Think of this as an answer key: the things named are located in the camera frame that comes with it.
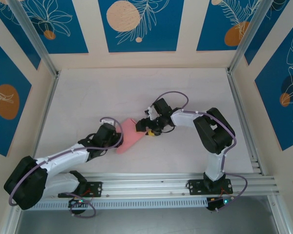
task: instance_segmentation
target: white table surface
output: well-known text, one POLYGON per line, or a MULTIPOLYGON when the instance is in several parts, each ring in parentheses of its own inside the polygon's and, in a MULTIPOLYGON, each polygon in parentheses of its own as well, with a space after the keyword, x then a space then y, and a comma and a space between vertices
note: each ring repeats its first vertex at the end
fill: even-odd
MULTIPOLYGON (((223 68, 113 68, 62 70, 35 158, 62 151, 90 133, 99 119, 111 116, 145 118, 144 110, 163 92, 188 95, 186 110, 220 110, 237 137, 237 146, 225 163, 227 172, 252 173, 230 86, 223 68)), ((172 107, 181 107, 179 94, 164 96, 172 107)), ((202 173, 207 151, 195 129, 177 127, 169 134, 145 136, 124 154, 114 149, 105 156, 70 170, 105 173, 202 173)))

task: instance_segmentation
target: yellow component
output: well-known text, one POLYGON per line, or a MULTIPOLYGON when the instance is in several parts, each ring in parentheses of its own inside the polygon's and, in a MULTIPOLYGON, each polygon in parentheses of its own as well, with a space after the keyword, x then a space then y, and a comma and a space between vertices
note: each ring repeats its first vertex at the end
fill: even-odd
POLYGON ((151 130, 151 129, 149 129, 149 130, 147 131, 147 134, 148 134, 149 136, 152 136, 152 137, 154 137, 154 136, 155 136, 155 134, 152 132, 152 130, 151 130))

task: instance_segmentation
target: gray floor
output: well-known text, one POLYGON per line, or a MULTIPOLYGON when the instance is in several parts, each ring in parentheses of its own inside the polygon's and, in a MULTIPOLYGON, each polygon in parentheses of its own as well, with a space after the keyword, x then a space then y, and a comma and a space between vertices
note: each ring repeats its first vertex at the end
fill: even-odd
POLYGON ((274 234, 264 197, 242 197, 219 213, 206 208, 100 210, 92 219, 68 211, 27 211, 17 234, 274 234))

